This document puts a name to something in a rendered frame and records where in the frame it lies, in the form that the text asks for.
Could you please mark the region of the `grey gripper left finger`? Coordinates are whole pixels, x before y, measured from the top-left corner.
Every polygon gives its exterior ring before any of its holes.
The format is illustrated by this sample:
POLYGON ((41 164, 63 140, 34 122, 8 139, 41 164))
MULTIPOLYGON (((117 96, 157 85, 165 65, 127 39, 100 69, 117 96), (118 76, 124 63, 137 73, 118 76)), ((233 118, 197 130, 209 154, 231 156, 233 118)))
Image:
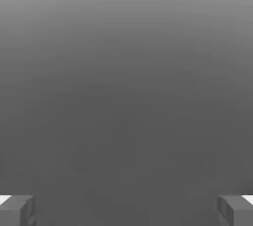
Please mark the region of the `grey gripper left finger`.
POLYGON ((37 226, 33 195, 0 195, 0 226, 37 226))

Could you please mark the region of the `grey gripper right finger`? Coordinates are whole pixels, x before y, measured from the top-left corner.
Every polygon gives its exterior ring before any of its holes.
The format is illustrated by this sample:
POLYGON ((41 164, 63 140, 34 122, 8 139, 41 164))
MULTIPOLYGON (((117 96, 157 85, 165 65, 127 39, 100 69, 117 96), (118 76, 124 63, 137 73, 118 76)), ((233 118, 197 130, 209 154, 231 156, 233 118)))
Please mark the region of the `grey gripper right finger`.
POLYGON ((253 195, 219 195, 216 208, 220 226, 253 226, 253 195))

